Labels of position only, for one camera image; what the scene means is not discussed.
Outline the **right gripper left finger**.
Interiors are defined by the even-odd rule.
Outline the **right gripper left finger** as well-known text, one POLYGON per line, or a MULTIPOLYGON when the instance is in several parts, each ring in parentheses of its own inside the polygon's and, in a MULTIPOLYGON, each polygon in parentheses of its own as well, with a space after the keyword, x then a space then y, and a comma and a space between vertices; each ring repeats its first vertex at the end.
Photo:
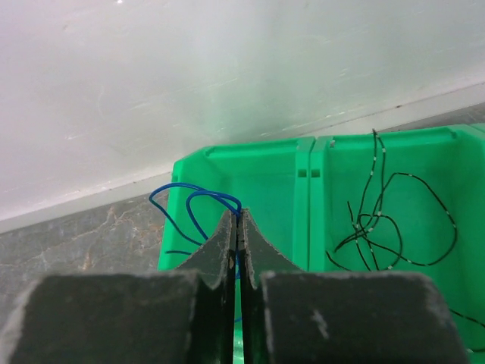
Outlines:
POLYGON ((53 274, 18 298, 3 363, 230 363, 236 219, 176 268, 155 274, 53 274))

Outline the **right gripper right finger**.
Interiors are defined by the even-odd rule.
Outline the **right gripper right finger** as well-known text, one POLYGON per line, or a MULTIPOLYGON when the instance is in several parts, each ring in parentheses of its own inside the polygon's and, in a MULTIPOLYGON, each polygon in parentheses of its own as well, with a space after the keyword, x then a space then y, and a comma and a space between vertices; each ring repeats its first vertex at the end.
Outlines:
POLYGON ((239 219, 247 363, 467 363, 449 307, 413 271, 308 272, 239 219))

